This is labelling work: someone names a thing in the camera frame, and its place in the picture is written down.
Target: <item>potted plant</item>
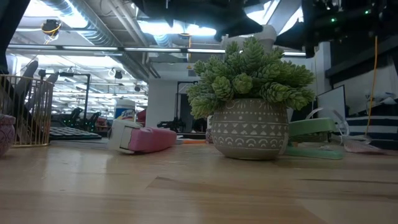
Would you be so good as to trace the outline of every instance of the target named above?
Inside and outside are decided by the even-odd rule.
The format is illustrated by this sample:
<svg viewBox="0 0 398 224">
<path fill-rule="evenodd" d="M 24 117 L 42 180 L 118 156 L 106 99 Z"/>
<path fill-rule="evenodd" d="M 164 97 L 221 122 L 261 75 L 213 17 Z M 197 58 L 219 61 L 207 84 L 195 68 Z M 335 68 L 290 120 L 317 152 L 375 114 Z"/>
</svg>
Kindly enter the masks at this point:
<svg viewBox="0 0 398 224">
<path fill-rule="evenodd" d="M 274 159 L 289 138 L 287 108 L 300 110 L 313 101 L 306 86 L 314 80 L 305 66 L 281 61 L 283 51 L 265 52 L 254 37 L 240 49 L 226 48 L 224 59 L 197 61 L 200 81 L 188 90 L 195 118 L 213 114 L 217 150 L 238 159 Z"/>
</svg>

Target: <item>wire desk organizer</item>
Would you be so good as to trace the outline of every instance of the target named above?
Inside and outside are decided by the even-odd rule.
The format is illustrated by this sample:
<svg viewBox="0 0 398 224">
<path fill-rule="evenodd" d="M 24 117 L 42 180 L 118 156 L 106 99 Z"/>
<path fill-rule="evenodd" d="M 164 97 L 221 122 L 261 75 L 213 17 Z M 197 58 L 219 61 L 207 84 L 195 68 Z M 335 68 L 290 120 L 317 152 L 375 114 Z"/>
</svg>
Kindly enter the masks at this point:
<svg viewBox="0 0 398 224">
<path fill-rule="evenodd" d="M 13 147 L 48 146 L 53 86 L 36 78 L 0 75 L 0 113 L 16 118 Z"/>
</svg>

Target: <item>patterned pot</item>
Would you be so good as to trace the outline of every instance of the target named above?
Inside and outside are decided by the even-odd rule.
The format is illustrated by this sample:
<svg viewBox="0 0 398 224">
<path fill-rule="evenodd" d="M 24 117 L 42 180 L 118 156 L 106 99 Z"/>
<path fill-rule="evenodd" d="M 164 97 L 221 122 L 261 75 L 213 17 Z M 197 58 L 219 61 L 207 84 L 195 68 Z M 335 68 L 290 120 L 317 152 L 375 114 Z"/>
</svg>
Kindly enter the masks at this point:
<svg viewBox="0 0 398 224">
<path fill-rule="evenodd" d="M 14 142 L 15 118 L 0 114 L 0 157 L 4 155 Z"/>
<path fill-rule="evenodd" d="M 289 138 L 286 107 L 261 99 L 236 99 L 213 117 L 217 150 L 236 159 L 275 159 Z"/>
</svg>

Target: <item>desk surface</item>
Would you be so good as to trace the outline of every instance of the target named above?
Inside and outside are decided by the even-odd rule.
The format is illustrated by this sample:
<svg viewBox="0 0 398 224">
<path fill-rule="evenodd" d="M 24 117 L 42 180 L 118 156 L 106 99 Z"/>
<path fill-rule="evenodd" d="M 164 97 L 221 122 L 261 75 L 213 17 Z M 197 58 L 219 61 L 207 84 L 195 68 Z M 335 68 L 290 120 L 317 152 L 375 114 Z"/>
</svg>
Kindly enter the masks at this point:
<svg viewBox="0 0 398 224">
<path fill-rule="evenodd" d="M 223 157 L 183 145 L 141 156 L 11 149 L 0 159 L 9 223 L 397 223 L 398 157 Z"/>
</svg>

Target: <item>green succulent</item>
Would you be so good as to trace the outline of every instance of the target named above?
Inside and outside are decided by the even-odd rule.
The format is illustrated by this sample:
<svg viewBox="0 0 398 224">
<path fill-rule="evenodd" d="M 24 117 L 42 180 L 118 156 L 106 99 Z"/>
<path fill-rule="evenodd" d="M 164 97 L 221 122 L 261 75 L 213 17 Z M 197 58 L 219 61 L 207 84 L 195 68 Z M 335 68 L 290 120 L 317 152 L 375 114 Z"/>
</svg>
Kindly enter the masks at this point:
<svg viewBox="0 0 398 224">
<path fill-rule="evenodd" d="M 313 73 L 303 65 L 281 61 L 281 49 L 267 54 L 250 37 L 243 49 L 232 42 L 225 52 L 224 60 L 212 55 L 207 62 L 195 63 L 200 81 L 187 90 L 195 118 L 213 114 L 233 98 L 262 98 L 295 110 L 313 101 L 314 92 L 305 88 L 314 81 Z"/>
</svg>

